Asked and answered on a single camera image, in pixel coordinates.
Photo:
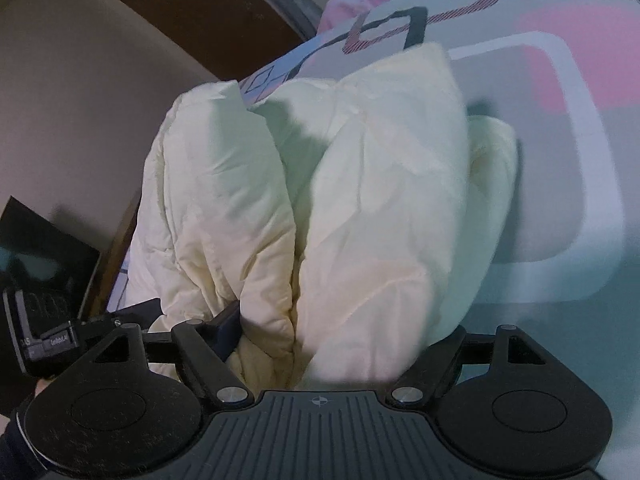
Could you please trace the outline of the left hand black glove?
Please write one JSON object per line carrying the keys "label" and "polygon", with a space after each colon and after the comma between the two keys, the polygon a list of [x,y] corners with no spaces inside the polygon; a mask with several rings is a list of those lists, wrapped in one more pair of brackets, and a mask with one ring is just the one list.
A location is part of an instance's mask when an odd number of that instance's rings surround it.
{"label": "left hand black glove", "polygon": [[52,382],[39,379],[31,393],[9,417],[1,416],[1,479],[36,480],[46,474],[35,453],[29,447],[21,430],[21,416],[28,404]]}

